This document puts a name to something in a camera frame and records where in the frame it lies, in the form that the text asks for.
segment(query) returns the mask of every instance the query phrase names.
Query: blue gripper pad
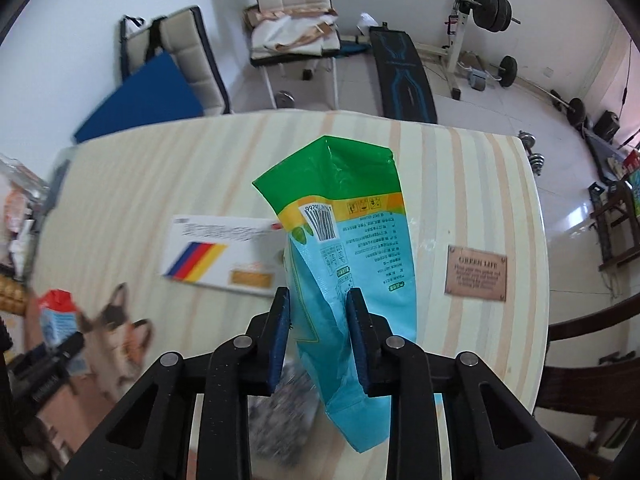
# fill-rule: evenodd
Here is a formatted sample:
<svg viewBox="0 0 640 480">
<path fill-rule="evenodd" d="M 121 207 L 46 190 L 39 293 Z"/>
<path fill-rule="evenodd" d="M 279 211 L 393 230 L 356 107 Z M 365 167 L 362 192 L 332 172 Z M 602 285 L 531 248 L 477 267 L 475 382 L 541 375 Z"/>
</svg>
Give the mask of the blue gripper pad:
<svg viewBox="0 0 640 480">
<path fill-rule="evenodd" d="M 353 349 L 353 358 L 356 361 L 358 382 L 361 384 L 364 392 L 367 393 L 370 384 L 369 367 L 367 367 L 367 349 L 364 345 L 360 324 L 358 323 L 352 290 L 347 293 L 344 309 L 347 314 L 347 324 L 351 336 L 351 349 Z"/>
<path fill-rule="evenodd" d="M 267 375 L 267 384 L 271 393 L 273 393 L 280 382 L 280 374 L 282 373 L 282 364 L 284 362 L 284 353 L 287 349 L 287 336 L 289 335 L 289 325 L 291 324 L 291 310 L 289 306 L 289 291 L 281 292 L 279 289 L 276 295 L 283 294 L 283 307 L 278 323 L 275 329 L 273 345 L 269 352 L 269 372 Z"/>
</svg>

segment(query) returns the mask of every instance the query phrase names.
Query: wooden plaque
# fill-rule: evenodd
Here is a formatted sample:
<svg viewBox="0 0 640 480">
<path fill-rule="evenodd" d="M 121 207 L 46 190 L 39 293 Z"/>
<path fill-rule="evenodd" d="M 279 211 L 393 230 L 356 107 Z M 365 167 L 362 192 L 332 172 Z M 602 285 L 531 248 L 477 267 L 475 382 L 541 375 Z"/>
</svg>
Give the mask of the wooden plaque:
<svg viewBox="0 0 640 480">
<path fill-rule="evenodd" d="M 449 246 L 444 291 L 452 296 L 505 301 L 507 257 L 467 247 Z"/>
</svg>

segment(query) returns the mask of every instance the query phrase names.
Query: cardboard box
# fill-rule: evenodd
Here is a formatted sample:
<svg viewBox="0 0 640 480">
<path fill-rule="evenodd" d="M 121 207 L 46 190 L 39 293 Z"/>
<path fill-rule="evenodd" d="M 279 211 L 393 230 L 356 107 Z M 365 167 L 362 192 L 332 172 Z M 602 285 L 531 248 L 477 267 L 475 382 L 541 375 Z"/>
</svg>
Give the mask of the cardboard box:
<svg viewBox="0 0 640 480">
<path fill-rule="evenodd" d="M 80 329 L 76 315 L 78 308 L 71 293 L 66 290 L 48 290 L 38 299 L 40 310 L 40 327 L 44 336 L 44 343 L 49 348 L 55 348 L 67 337 Z M 66 370 L 72 376 L 89 373 L 89 366 L 80 352 L 66 365 Z"/>
<path fill-rule="evenodd" d="M 195 285 L 272 296 L 284 286 L 286 232 L 269 219 L 174 216 L 163 276 Z"/>
</svg>

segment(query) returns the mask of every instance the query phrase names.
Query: dumbbell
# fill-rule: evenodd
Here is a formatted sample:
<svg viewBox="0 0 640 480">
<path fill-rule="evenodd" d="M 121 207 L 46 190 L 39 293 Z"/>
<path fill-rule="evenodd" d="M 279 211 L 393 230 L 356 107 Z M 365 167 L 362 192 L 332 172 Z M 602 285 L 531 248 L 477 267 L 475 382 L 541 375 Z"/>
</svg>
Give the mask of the dumbbell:
<svg viewBox="0 0 640 480">
<path fill-rule="evenodd" d="M 542 173 L 542 167 L 545 165 L 545 157 L 541 153 L 532 153 L 531 149 L 536 143 L 536 138 L 529 132 L 523 132 L 522 130 L 518 134 L 518 138 L 522 141 L 524 149 L 528 153 L 529 164 L 533 174 L 540 176 Z"/>
</svg>

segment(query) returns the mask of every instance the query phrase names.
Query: white tile floor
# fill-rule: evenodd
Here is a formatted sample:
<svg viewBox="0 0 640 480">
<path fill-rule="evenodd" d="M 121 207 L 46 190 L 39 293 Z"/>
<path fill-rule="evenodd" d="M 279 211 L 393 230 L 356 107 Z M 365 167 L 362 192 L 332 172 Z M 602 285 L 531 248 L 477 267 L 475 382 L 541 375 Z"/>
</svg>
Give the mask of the white tile floor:
<svg viewBox="0 0 640 480">
<path fill-rule="evenodd" d="M 319 68 L 313 81 L 303 82 L 302 69 L 300 64 L 290 64 L 284 79 L 277 67 L 270 68 L 274 90 L 291 92 L 298 108 L 331 109 L 332 74 Z M 549 321 L 584 316 L 640 292 L 640 259 L 613 277 L 617 295 L 614 299 L 608 288 L 612 277 L 598 272 L 602 258 L 596 233 L 590 229 L 587 192 L 597 180 L 596 169 L 584 141 L 565 116 L 549 102 L 518 86 L 503 89 L 488 83 L 485 91 L 478 92 L 462 77 L 462 100 L 454 101 L 449 98 L 442 69 L 435 64 L 427 65 L 427 69 L 440 124 L 509 136 L 525 130 L 536 137 L 534 151 L 545 157 L 545 167 L 536 183 L 549 256 Z M 371 56 L 337 60 L 337 76 L 341 109 L 382 115 L 378 76 Z M 234 110 L 264 108 L 270 108 L 270 102 L 255 70 L 234 100 Z M 555 342 L 546 362 L 571 367 L 596 365 L 599 357 L 625 350 L 627 339 L 628 326 L 621 325 L 595 335 Z M 593 424 L 593 419 L 586 416 L 540 409 L 536 410 L 536 417 L 549 430 L 578 444 L 585 444 Z"/>
</svg>

